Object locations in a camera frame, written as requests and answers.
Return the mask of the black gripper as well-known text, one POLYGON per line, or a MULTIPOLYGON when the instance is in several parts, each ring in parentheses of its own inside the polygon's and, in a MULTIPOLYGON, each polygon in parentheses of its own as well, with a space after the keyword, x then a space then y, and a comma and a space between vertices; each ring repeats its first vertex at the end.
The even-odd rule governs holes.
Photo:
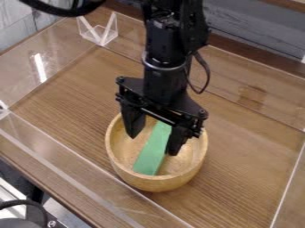
POLYGON ((187 87, 200 94, 208 82, 200 89, 191 84, 191 59, 201 65, 208 73, 208 64, 200 56, 188 56, 179 66, 153 66, 144 63, 144 76, 117 77, 117 93, 115 99, 121 106, 120 112, 127 135, 135 139, 145 126, 145 116, 149 116, 171 126, 165 153, 176 156, 181 145, 191 137, 201 134, 207 111, 191 99, 187 87))

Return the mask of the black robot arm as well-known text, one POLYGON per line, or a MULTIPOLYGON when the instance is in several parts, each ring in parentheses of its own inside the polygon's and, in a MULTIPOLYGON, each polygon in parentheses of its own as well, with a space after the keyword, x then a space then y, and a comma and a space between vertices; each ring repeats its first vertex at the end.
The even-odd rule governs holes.
POLYGON ((151 117, 171 126, 164 152, 175 156, 192 137, 201 136, 207 110, 191 99, 191 62, 205 73, 210 67, 199 54, 207 45, 210 28, 201 0, 143 0, 145 48, 141 53, 144 76, 116 78, 115 99, 125 133, 135 138, 151 117))

